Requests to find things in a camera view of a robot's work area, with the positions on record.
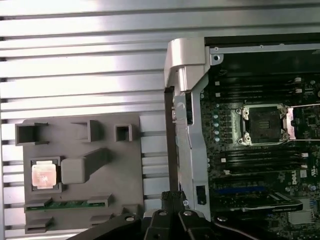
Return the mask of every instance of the capacitor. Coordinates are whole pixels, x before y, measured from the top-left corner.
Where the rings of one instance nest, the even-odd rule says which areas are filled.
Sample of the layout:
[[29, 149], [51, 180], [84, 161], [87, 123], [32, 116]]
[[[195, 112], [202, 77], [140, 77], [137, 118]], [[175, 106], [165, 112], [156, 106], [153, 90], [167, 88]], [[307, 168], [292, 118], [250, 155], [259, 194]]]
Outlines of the capacitor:
[[317, 190], [317, 187], [316, 187], [315, 185], [311, 185], [311, 184], [310, 184], [308, 187], [309, 187], [309, 189], [310, 189], [311, 191]]

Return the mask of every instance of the screw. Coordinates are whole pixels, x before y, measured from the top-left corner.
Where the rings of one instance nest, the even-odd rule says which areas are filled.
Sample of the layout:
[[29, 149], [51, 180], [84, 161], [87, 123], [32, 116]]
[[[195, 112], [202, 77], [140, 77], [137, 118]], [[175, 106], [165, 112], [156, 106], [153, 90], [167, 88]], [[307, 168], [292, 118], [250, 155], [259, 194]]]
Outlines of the screw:
[[218, 216], [217, 219], [220, 222], [226, 222], [228, 220], [228, 218], [226, 218], [225, 216]]
[[132, 222], [135, 220], [135, 218], [133, 216], [128, 216], [126, 219], [125, 219], [127, 222]]
[[183, 200], [183, 206], [187, 207], [189, 205], [188, 200]]
[[185, 216], [191, 216], [191, 215], [192, 215], [192, 212], [191, 212], [191, 211], [185, 211], [185, 212], [183, 213], [183, 215], [185, 215]]

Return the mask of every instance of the label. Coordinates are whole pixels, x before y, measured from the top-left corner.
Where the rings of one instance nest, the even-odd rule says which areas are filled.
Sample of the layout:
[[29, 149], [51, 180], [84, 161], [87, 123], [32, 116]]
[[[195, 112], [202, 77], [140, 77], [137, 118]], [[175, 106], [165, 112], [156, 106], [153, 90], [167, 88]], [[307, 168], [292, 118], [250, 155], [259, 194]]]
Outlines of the label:
[[291, 172], [292, 185], [297, 185], [297, 171]]
[[311, 176], [316, 177], [318, 175], [318, 170], [316, 169], [316, 166], [313, 165], [311, 168]]
[[301, 170], [300, 171], [300, 178], [304, 179], [307, 177], [307, 170]]

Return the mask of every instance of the motherboard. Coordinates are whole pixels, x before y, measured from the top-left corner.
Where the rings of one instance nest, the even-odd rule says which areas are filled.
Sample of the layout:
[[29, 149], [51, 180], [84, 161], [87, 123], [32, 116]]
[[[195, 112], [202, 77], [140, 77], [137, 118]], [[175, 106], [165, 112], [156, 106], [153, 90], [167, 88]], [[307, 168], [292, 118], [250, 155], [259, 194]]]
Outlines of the motherboard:
[[211, 215], [320, 238], [320, 74], [228, 75], [200, 95]]

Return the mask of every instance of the black memory slot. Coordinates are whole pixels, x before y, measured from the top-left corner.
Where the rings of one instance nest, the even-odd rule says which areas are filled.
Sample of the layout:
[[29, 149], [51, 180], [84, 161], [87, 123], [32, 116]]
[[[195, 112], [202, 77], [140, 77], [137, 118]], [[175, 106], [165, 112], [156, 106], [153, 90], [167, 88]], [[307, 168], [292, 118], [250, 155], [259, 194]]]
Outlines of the black memory slot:
[[230, 170], [231, 174], [297, 170], [305, 162], [296, 148], [229, 151], [225, 158], [224, 169]]

